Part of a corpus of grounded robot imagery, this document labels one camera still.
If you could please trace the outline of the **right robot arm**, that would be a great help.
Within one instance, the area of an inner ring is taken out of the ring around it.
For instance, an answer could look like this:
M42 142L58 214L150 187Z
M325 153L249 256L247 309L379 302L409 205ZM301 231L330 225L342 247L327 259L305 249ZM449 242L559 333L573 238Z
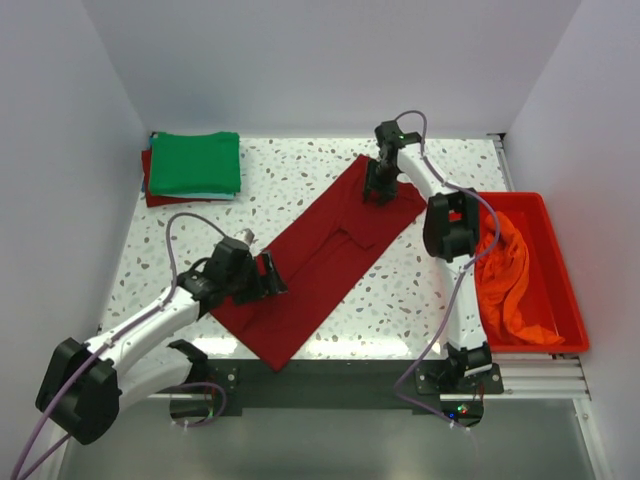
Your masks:
M479 259L481 199L475 190L446 180L425 158L423 134L404 132L396 120L387 120L374 135L378 157L367 163L363 199L397 204L398 176L404 174L427 202L423 243L450 294L441 326L446 359L433 379L440 388L455 388L487 374L493 366L473 278Z

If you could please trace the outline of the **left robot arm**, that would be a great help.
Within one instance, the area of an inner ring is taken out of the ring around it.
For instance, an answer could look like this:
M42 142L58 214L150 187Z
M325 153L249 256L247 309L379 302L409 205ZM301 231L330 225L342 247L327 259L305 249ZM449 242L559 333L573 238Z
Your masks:
M137 315L85 342L68 338L54 350L35 406L82 445L95 442L120 411L143 394L185 382L208 361L178 330L230 301L235 306L286 292L273 255L253 255L245 241L223 237L212 254L197 260L172 280L168 292ZM163 341L185 356L155 379L134 372L147 353Z

